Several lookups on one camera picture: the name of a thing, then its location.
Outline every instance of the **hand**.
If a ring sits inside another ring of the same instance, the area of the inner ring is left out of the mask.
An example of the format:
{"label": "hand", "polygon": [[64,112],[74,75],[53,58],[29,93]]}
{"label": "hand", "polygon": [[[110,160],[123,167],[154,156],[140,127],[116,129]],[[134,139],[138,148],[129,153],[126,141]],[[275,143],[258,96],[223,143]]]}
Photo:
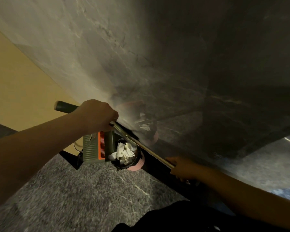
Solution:
{"label": "hand", "polygon": [[196,171],[201,167],[193,161],[181,156],[166,157],[166,160],[175,165],[171,170],[171,174],[180,178],[182,182],[196,179]]}
{"label": "hand", "polygon": [[113,110],[108,103],[95,99],[83,102],[71,114],[77,116],[84,124],[86,134],[111,131],[113,128],[108,124],[118,119],[118,112]]}

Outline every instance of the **gray marble wall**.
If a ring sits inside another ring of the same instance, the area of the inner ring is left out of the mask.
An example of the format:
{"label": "gray marble wall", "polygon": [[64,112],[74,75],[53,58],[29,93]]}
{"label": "gray marble wall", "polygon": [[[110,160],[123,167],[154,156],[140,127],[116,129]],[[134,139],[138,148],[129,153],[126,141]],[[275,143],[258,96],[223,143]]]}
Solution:
{"label": "gray marble wall", "polygon": [[241,159],[290,135],[290,0],[0,0],[0,30],[159,154]]}

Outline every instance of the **green handle grip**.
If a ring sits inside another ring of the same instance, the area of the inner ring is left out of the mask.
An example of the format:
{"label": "green handle grip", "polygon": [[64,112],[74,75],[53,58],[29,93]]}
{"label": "green handle grip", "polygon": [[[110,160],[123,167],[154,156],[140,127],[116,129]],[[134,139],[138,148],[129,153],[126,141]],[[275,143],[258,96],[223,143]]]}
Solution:
{"label": "green handle grip", "polygon": [[61,111],[63,113],[71,113],[75,111],[75,109],[77,108],[78,108],[77,105],[73,105],[70,103],[63,102],[63,101],[57,101],[54,106],[54,109],[56,111]]}

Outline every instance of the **crumpled tissue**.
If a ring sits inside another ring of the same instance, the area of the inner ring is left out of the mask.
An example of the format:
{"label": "crumpled tissue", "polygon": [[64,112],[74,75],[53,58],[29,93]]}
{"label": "crumpled tissue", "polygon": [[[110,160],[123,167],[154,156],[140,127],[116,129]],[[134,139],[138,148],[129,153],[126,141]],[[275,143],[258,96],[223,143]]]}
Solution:
{"label": "crumpled tissue", "polygon": [[128,165],[133,162],[133,157],[137,147],[132,147],[130,143],[118,143],[117,151],[108,156],[109,160],[119,160],[120,164]]}

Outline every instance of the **comb teeth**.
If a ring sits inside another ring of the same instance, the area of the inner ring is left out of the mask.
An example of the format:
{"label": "comb teeth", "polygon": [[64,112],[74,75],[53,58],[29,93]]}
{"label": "comb teeth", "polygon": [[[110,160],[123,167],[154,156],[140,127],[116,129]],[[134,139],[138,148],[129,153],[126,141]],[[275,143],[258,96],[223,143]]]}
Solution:
{"label": "comb teeth", "polygon": [[104,132],[98,132],[98,147],[99,147],[99,160],[105,159],[105,138]]}

